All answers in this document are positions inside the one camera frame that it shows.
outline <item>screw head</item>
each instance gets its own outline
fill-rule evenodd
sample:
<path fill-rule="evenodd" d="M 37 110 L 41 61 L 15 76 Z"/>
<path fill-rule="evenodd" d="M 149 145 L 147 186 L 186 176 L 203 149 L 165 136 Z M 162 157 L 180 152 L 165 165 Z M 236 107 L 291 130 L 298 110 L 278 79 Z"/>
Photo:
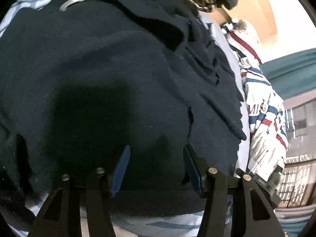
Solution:
<path fill-rule="evenodd" d="M 63 175 L 63 176 L 61 177 L 61 179 L 62 179 L 63 181 L 67 181 L 67 180 L 69 180 L 69 178 L 70 178 L 70 176 L 69 176 L 68 174 L 65 174 L 65 175 Z"/>
<path fill-rule="evenodd" d="M 104 168 L 98 167 L 96 170 L 97 174 L 102 174 L 104 172 Z"/>
<path fill-rule="evenodd" d="M 217 169 L 214 168 L 214 167 L 210 167 L 210 168 L 209 168 L 209 173 L 211 173 L 211 174 L 216 174 L 216 173 L 217 173 Z"/>
<path fill-rule="evenodd" d="M 251 180 L 251 176 L 250 176 L 250 175 L 244 175 L 243 178 L 244 178 L 246 181 L 250 181 L 250 180 Z"/>

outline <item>white shirt with red and blue stripes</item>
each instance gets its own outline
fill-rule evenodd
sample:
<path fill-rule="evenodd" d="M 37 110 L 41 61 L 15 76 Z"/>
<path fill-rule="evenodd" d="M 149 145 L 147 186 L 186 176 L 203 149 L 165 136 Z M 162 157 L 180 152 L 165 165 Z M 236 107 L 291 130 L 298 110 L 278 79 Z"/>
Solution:
<path fill-rule="evenodd" d="M 246 30 L 234 29 L 236 22 L 226 24 L 222 31 L 241 68 L 251 137 L 248 168 L 267 181 L 277 165 L 284 168 L 289 145 L 285 109 L 282 98 L 260 69 L 258 42 Z"/>

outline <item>metal screw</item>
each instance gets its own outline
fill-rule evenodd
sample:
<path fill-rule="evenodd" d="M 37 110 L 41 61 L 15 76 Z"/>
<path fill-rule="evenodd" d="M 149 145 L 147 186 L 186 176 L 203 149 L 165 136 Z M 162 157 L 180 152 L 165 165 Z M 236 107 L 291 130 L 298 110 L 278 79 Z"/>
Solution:
<path fill-rule="evenodd" d="M 104 168 L 98 167 L 96 172 L 97 172 L 97 174 L 102 174 L 104 172 Z"/>
<path fill-rule="evenodd" d="M 216 174 L 216 173 L 217 173 L 217 169 L 214 168 L 214 167 L 210 167 L 210 168 L 209 168 L 209 172 L 210 172 L 211 174 Z"/>
<path fill-rule="evenodd" d="M 243 178 L 244 178 L 246 181 L 250 181 L 250 180 L 251 180 L 251 176 L 250 176 L 250 175 L 244 175 Z"/>
<path fill-rule="evenodd" d="M 67 181 L 69 178 L 70 178 L 70 176 L 69 176 L 68 174 L 65 174 L 65 175 L 63 175 L 63 176 L 61 177 L 61 179 L 62 179 L 63 181 Z"/>

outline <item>white wall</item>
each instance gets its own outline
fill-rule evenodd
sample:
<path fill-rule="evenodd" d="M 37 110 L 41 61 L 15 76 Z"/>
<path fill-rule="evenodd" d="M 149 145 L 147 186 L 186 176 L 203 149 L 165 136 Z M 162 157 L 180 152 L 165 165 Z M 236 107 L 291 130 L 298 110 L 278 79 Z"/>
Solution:
<path fill-rule="evenodd" d="M 298 0 L 269 0 L 278 31 L 278 42 L 263 48 L 263 60 L 316 48 L 316 27 Z"/>

